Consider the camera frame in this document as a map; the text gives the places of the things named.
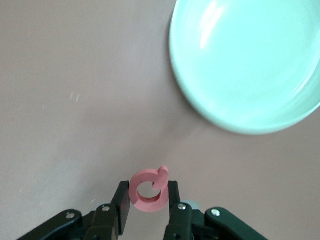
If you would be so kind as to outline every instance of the brown tabletop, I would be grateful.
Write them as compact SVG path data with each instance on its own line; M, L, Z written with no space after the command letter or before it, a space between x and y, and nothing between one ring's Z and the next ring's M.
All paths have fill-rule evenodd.
M85 215L161 165L203 211L224 207L268 239L319 239L320 111L263 136L204 120L171 69L174 6L0 2L1 239L66 209ZM168 208L131 207L120 239L161 240L168 221Z

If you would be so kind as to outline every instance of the bowl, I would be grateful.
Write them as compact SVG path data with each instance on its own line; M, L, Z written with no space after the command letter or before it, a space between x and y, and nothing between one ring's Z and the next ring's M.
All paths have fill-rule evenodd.
M169 51L188 101L228 131L274 133L320 106L319 0L177 0Z

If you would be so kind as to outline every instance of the pink toy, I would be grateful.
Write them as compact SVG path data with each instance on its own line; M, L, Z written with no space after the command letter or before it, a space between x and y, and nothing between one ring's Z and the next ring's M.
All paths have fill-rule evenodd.
M132 177L129 187L129 197L132 204L143 212L152 213L161 210L169 199L168 177L169 171L166 166L161 166L159 170L145 169L136 173ZM160 189L160 193L152 198L141 196L138 187L145 182L152 182L153 189Z

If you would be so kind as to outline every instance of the screw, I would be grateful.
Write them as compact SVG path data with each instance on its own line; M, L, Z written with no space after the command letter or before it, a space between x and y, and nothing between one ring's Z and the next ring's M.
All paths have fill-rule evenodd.
M180 209L180 210L186 210L186 209L187 209L187 206L186 206L185 204L183 204L183 203L179 203L179 204L178 204L178 209Z
M66 218L66 219L73 219L74 217L75 217L75 214L74 214L74 213L69 213L69 212L68 212L68 213L66 214L66 217L65 217L65 218Z
M221 215L220 211L217 210L217 209L212 209L212 210L211 210L211 213L212 213L212 215L215 216L215 217L219 217L219 216Z
M173 234L174 239L181 239L181 235L179 233Z
M103 212L108 212L110 210L109 206L102 206L102 211Z

